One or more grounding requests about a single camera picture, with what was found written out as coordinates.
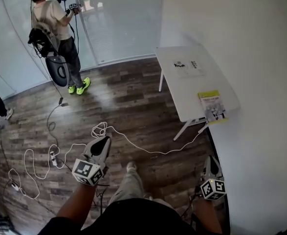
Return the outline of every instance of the white table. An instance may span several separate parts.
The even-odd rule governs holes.
[[[161,66],[159,91],[165,77],[174,100],[179,119],[185,122],[174,140],[185,131],[188,126],[206,121],[204,110],[198,97],[199,92],[218,90],[226,111],[240,107],[239,100],[221,72],[220,68],[202,45],[192,47],[159,47],[155,51]],[[181,77],[174,61],[196,61],[202,68],[204,75]]]

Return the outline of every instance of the black sleeve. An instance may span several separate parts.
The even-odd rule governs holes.
[[[55,217],[39,232],[38,235],[77,234],[80,227],[66,217]]]

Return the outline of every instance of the neon yellow shoe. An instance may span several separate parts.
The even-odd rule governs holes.
[[[75,92],[75,89],[76,89],[76,86],[69,86],[68,87],[68,92],[70,93],[70,94],[72,94],[72,93],[74,93]]]
[[[84,84],[83,87],[77,88],[76,93],[77,93],[78,95],[81,95],[81,94],[84,92],[84,90],[85,90],[86,88],[88,88],[88,86],[90,85],[90,78],[86,77],[86,78],[84,79],[84,81],[83,81],[83,84]]]

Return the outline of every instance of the power plug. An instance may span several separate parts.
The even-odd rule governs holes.
[[[56,160],[56,155],[54,153],[54,151],[50,152],[50,156],[51,156],[51,160],[54,166],[57,166],[57,160]]]
[[[21,188],[20,185],[17,184],[14,180],[12,180],[12,187],[17,191]]]

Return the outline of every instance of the yellow book cover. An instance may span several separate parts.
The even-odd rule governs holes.
[[[218,91],[198,93],[208,124],[227,120],[227,113]]]

